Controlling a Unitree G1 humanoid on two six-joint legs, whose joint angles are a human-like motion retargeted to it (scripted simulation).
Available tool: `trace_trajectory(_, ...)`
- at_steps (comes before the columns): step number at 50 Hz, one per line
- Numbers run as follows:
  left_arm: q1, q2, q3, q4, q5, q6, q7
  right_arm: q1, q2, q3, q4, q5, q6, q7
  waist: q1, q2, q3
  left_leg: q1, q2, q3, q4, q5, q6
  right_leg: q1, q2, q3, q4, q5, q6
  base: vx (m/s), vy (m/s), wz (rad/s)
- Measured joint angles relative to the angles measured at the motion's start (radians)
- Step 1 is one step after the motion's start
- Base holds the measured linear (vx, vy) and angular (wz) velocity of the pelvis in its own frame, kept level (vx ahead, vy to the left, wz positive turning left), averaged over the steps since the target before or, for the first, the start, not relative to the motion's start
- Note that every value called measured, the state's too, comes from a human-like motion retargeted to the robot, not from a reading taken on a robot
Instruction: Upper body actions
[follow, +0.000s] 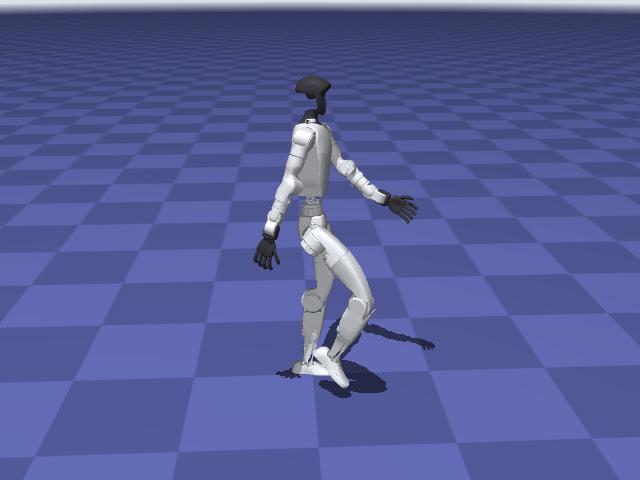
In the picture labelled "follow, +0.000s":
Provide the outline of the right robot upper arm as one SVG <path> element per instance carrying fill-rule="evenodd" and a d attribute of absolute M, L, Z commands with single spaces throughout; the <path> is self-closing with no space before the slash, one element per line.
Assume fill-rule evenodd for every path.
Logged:
<path fill-rule="evenodd" d="M 288 156 L 285 173 L 282 182 L 285 178 L 292 178 L 295 186 L 290 195 L 298 195 L 303 190 L 303 184 L 298 179 L 298 174 L 302 170 L 308 152 L 312 149 L 315 143 L 316 132 L 310 128 L 302 127 L 297 129 L 291 141 L 290 155 Z"/>

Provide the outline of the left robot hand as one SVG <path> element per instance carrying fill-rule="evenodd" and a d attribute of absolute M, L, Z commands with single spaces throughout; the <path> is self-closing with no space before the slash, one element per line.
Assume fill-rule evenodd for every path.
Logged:
<path fill-rule="evenodd" d="M 402 195 L 402 196 L 395 195 L 395 196 L 391 197 L 390 193 L 388 193 L 388 192 L 386 192 L 386 191 L 384 191 L 382 189 L 378 189 L 378 191 L 381 192 L 382 194 L 386 195 L 386 199 L 385 199 L 384 203 L 383 204 L 378 203 L 378 204 L 380 204 L 382 206 L 386 206 L 387 205 L 393 213 L 398 214 L 400 217 L 402 217 L 407 222 L 407 224 L 409 223 L 408 218 L 406 216 L 404 216 L 400 212 L 403 212 L 405 215 L 407 215 L 409 218 L 411 218 L 411 220 L 413 220 L 413 216 L 409 212 L 403 210 L 404 208 L 406 210 L 410 211 L 412 214 L 414 214 L 414 216 L 416 216 L 416 212 L 413 209 L 409 208 L 408 206 L 413 207 L 415 210 L 417 210 L 418 207 L 416 205 L 414 205 L 412 203 L 409 203 L 409 202 L 406 202 L 406 200 L 404 200 L 404 199 L 413 200 L 413 197 L 404 196 L 404 195 Z M 406 206 L 406 205 L 408 205 L 408 206 Z"/>

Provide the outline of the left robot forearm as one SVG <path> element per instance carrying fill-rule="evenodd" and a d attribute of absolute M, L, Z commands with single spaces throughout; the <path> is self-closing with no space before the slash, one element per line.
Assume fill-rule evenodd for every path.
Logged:
<path fill-rule="evenodd" d="M 355 186 L 360 192 L 363 192 L 365 198 L 372 199 L 380 204 L 384 203 L 386 195 L 379 192 L 375 185 L 370 184 L 370 181 L 363 176 L 363 173 L 360 172 L 357 167 L 356 171 L 352 175 L 347 176 L 347 178 L 350 181 L 349 184 Z"/>

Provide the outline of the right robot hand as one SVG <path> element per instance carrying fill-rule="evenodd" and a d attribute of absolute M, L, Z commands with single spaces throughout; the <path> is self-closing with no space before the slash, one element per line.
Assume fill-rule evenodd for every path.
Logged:
<path fill-rule="evenodd" d="M 255 256 L 254 256 L 254 262 L 258 263 L 258 265 L 260 267 L 263 266 L 264 269 L 268 269 L 269 268 L 269 270 L 273 270 L 273 268 L 271 266 L 271 260 L 272 260 L 273 254 L 274 254 L 276 263 L 278 265 L 280 264 L 278 255 L 277 255 L 276 250 L 275 250 L 276 244 L 274 242 L 274 240 L 277 240 L 277 238 L 278 238 L 279 231 L 280 231 L 280 226 L 276 227 L 275 232 L 274 232 L 274 236 L 265 234 L 265 232 L 263 231 L 262 236 L 264 237 L 264 239 L 262 239 L 259 242 L 258 246 L 257 246 L 257 251 L 256 251 Z M 259 255 L 259 253 L 260 253 L 260 255 Z M 258 255 L 259 255 L 259 259 L 257 260 Z M 264 258 L 263 258 L 263 256 L 264 256 Z M 268 257 L 268 263 L 267 263 L 268 268 L 266 267 L 267 257 Z M 262 263 L 262 258 L 263 258 L 263 263 Z"/>

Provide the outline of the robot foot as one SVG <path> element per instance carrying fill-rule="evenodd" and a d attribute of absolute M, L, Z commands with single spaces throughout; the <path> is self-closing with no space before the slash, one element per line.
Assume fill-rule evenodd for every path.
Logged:
<path fill-rule="evenodd" d="M 349 381 L 342 369 L 340 360 L 337 360 L 336 363 L 333 363 L 332 360 L 328 358 L 328 354 L 330 353 L 330 349 L 326 346 L 319 347 L 314 350 L 315 358 L 324 366 L 327 370 L 328 374 L 332 377 L 332 379 L 342 388 L 347 388 L 349 386 Z M 330 358 L 332 358 L 330 356 Z"/>
<path fill-rule="evenodd" d="M 304 364 L 307 364 L 307 362 L 304 362 Z M 309 364 L 307 366 L 304 366 L 302 360 L 297 360 L 293 364 L 292 372 L 295 374 L 311 374 L 311 375 L 322 375 L 322 376 L 329 375 L 327 370 L 324 368 L 324 366 L 315 360 L 313 361 L 312 366 L 311 365 L 309 366 Z"/>

